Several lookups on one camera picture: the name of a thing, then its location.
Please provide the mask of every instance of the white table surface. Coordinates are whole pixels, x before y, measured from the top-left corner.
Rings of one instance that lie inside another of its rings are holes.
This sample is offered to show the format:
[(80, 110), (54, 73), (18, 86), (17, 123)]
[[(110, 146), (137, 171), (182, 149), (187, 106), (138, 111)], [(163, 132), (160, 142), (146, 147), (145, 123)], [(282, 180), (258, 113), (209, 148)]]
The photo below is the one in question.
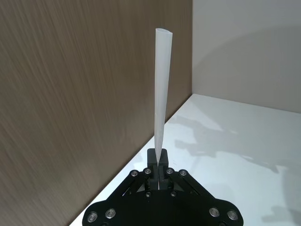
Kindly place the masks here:
[[(143, 170), (153, 147), (154, 138), (91, 203)], [(193, 94), (165, 124), (163, 148), (170, 167), (235, 204), (246, 226), (301, 225), (301, 114)]]

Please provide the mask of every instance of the metal screw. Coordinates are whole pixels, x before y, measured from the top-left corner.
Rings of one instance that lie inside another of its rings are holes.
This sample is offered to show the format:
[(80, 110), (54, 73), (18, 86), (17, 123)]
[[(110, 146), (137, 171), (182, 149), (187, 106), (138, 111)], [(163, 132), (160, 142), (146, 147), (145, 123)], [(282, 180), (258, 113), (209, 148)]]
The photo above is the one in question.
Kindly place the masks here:
[(166, 173), (167, 174), (172, 174), (174, 171), (173, 171), (173, 169), (172, 168), (168, 168), (167, 170), (166, 170)]
[(108, 219), (113, 218), (116, 215), (116, 211), (114, 209), (109, 209), (105, 213), (105, 217)]
[(232, 211), (230, 210), (228, 213), (227, 213), (228, 217), (231, 219), (231, 220), (237, 220), (238, 219), (238, 215), (235, 211)]
[(89, 216), (88, 216), (88, 218), (87, 218), (87, 221), (89, 223), (91, 223), (91, 222), (96, 221), (96, 219), (97, 219), (97, 213), (90, 213)]
[(145, 174), (150, 174), (150, 173), (151, 173), (151, 170), (150, 170), (149, 168), (147, 168), (147, 169), (144, 170), (144, 173), (145, 173)]
[(151, 196), (151, 192), (146, 192), (145, 196), (149, 198)]
[(131, 175), (132, 175), (133, 177), (136, 177), (136, 176), (138, 175), (138, 172), (135, 170), (135, 171), (131, 172)]
[(187, 172), (184, 171), (184, 170), (181, 170), (181, 171), (180, 171), (180, 174), (181, 174), (182, 176), (186, 176), (186, 175), (187, 175)]
[(176, 196), (177, 196), (177, 192), (172, 191), (172, 192), (170, 193), (170, 195), (171, 195), (172, 197), (176, 197)]
[(209, 213), (212, 217), (215, 217), (215, 218), (220, 215), (218, 209), (214, 208), (214, 207), (209, 209)]

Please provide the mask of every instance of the black mechanical linkage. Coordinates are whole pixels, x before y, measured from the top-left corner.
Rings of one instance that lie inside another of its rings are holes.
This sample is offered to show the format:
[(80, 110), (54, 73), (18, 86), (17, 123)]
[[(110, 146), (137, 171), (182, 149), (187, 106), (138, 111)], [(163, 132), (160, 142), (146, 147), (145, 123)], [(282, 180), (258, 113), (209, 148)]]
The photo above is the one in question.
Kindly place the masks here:
[(85, 211), (83, 226), (242, 226), (231, 202), (215, 199), (186, 170), (168, 167), (167, 150), (159, 164), (155, 149), (147, 168), (133, 170), (108, 197)]

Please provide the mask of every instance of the wood grain wall panel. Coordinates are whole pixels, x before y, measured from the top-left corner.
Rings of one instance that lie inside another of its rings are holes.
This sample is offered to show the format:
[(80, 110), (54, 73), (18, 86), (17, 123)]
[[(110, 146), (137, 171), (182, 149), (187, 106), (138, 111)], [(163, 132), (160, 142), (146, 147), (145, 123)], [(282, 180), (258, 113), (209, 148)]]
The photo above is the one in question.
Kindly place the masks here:
[(156, 27), (168, 117), (191, 94), (191, 0), (0, 1), (0, 225), (67, 225), (150, 138)]

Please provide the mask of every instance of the white paper cone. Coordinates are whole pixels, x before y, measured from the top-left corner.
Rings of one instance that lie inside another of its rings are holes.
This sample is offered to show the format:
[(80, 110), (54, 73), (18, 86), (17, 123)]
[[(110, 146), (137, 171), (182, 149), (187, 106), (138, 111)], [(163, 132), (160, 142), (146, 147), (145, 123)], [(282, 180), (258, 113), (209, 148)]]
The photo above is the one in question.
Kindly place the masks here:
[(170, 31), (156, 29), (155, 151), (158, 163), (163, 144), (172, 39), (173, 34)]

